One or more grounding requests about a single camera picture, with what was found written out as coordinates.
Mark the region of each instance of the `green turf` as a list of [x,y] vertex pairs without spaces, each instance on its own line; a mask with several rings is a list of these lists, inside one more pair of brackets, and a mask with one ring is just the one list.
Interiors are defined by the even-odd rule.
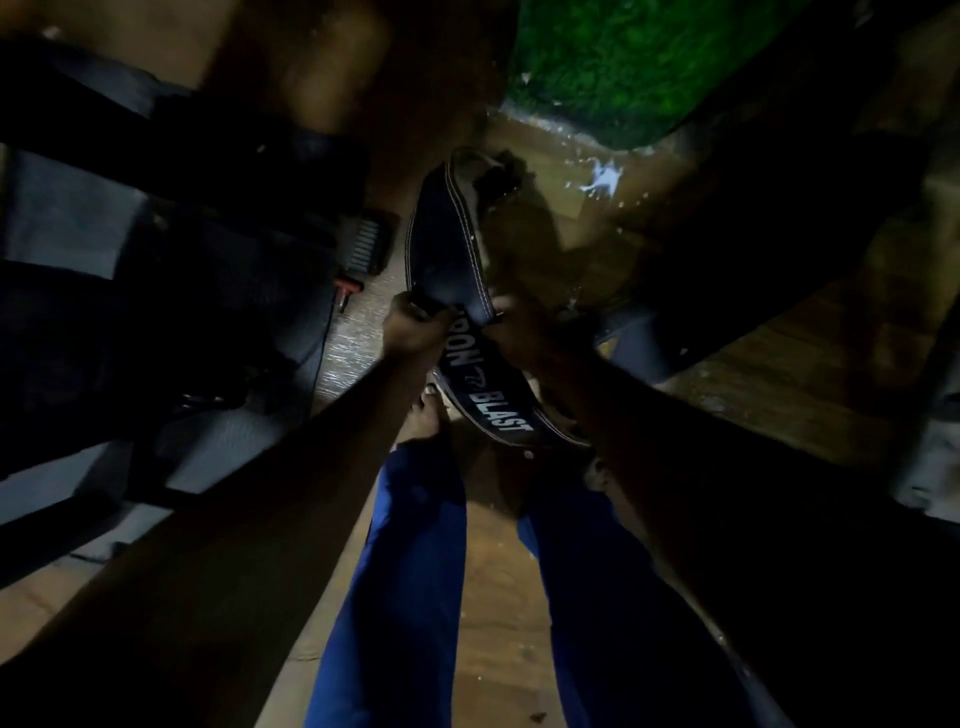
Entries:
[[507,98],[611,147],[650,144],[808,2],[521,0]]

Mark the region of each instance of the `wooden floor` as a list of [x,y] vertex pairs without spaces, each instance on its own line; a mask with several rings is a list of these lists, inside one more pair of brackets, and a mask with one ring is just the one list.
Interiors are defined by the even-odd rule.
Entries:
[[[502,95],[515,13],[508,0],[0,0],[0,30],[47,29],[163,80],[202,85],[317,131],[350,133],[371,150],[370,203],[401,218],[423,175],[454,147],[509,148],[534,177],[489,222],[493,264],[548,304],[600,304],[659,253],[648,223],[698,163],[676,140],[614,157],[564,133],[488,115],[485,105]],[[899,54],[899,70],[864,113],[864,128],[928,129],[941,118],[960,68],[960,12],[905,36]],[[612,159],[624,170],[610,200],[579,190],[590,180],[593,158]],[[923,209],[889,222],[852,275],[666,388],[834,462],[881,468],[960,280],[955,158],[950,149],[935,155]],[[771,231],[772,239],[777,233]],[[371,305],[382,306],[401,285],[397,277],[386,281]],[[369,358],[374,348],[358,355]],[[490,447],[474,448],[466,473],[472,499],[455,724],[559,726],[546,600],[536,562],[491,495],[495,460]],[[361,519],[261,725],[301,723],[365,531]],[[52,567],[0,593],[0,622],[10,632],[0,640],[0,659],[84,579]],[[12,628],[11,619],[19,620]]]

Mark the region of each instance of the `blue trouser leg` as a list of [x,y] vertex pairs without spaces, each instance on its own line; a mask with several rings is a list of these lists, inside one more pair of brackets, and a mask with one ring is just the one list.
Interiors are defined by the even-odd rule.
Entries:
[[466,555],[464,486],[448,442],[400,445],[380,472],[306,728],[449,728]]
[[517,532],[540,561],[569,728],[755,725],[723,650],[577,471],[535,485]]

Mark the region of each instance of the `black leather belt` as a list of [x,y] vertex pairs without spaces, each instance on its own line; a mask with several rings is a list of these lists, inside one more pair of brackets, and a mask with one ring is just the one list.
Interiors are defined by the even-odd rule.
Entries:
[[481,333],[496,312],[484,279],[480,207],[515,188],[504,164],[471,150],[431,172],[407,230],[407,286],[461,312],[435,374],[464,417],[507,445],[585,446],[550,420],[523,372]]

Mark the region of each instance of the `hand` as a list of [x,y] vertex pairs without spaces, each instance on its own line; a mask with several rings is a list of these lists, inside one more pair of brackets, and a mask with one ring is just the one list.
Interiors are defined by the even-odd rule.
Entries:
[[518,369],[549,378],[568,352],[540,302],[500,296],[493,299],[493,308],[501,317],[483,329],[484,336],[496,342],[504,358]]
[[423,356],[431,364],[437,362],[454,318],[454,312],[446,309],[424,321],[410,305],[409,293],[394,296],[383,322],[384,358]]

